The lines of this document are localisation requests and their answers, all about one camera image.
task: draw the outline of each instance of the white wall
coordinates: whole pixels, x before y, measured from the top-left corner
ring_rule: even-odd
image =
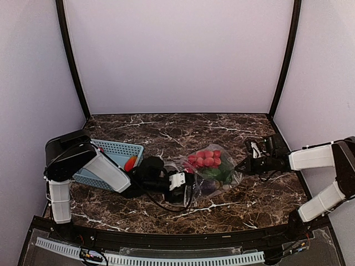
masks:
[[[355,1],[303,1],[276,123],[291,149],[355,135]],[[311,192],[335,172],[305,172]],[[355,265],[355,202],[330,215],[347,265]]]
[[[45,206],[44,145],[84,124],[54,0],[0,8],[0,265],[17,265]]]
[[[93,114],[268,112],[293,0],[65,0]]]

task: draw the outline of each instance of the plastic basket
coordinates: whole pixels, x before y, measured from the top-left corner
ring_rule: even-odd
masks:
[[[139,165],[143,159],[143,146],[104,140],[92,140],[92,142],[98,147],[101,147],[105,154],[122,168],[132,156],[137,156],[137,161],[134,166]],[[109,184],[86,169],[80,169],[73,178],[78,183],[102,188],[103,190],[114,191]]]

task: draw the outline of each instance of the plastic bag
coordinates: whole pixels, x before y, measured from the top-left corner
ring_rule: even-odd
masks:
[[[242,174],[234,170],[235,162],[229,153],[217,144],[190,154],[183,159],[185,171],[195,173],[194,202],[200,198],[215,197],[239,185]]]

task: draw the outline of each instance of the marble tabletop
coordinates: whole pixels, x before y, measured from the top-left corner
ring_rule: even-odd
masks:
[[[85,129],[93,139],[143,145],[144,157],[172,162],[211,143],[240,162],[247,155],[245,140],[260,141],[275,133],[266,116],[259,114],[97,115]],[[265,183],[257,176],[244,176],[237,187],[199,201],[182,214],[159,208],[147,196],[125,199],[76,182],[70,186],[75,224],[134,233],[226,233],[276,226],[287,223],[290,211],[307,201],[294,173],[276,174]],[[163,201],[160,195],[155,197]]]

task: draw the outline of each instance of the black post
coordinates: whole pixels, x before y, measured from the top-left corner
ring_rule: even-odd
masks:
[[[278,79],[275,95],[273,96],[271,108],[270,108],[270,111],[268,113],[269,117],[272,118],[272,119],[273,119],[273,117],[274,117],[274,115],[276,113],[276,109],[277,109],[278,103],[280,102],[282,90],[283,90],[283,87],[284,87],[285,81],[286,81],[288,68],[289,68],[290,62],[291,62],[293,46],[295,44],[295,39],[296,39],[298,20],[300,18],[301,2],[302,2],[302,0],[295,0],[295,2],[293,4],[293,12],[292,12],[290,33],[288,34],[285,57],[283,58],[280,77]]]
[[[91,114],[89,111],[88,103],[85,99],[82,84],[80,83],[77,65],[74,60],[72,45],[70,44],[68,25],[67,25],[67,20],[65,18],[64,3],[63,0],[55,0],[55,3],[57,4],[59,26],[60,26],[60,31],[62,32],[64,49],[65,49],[65,53],[67,54],[67,60],[68,60],[70,72],[72,74],[74,86],[78,94],[80,105],[82,106],[83,113],[85,115],[86,120],[88,120],[91,117]]]

